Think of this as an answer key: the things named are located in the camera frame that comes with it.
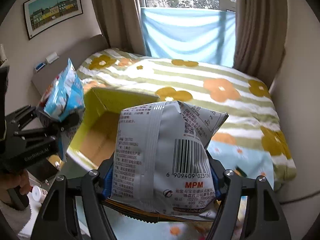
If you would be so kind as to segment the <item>person's hand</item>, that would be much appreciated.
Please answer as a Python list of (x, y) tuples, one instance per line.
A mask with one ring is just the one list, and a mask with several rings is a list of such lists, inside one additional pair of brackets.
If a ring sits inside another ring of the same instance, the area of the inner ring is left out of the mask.
[(29, 174), (27, 170), (24, 170), (18, 175), (6, 174), (1, 175), (0, 188), (1, 188), (1, 201), (7, 204), (11, 204), (11, 197), (7, 190), (20, 187), (20, 194), (25, 195), (30, 191)]

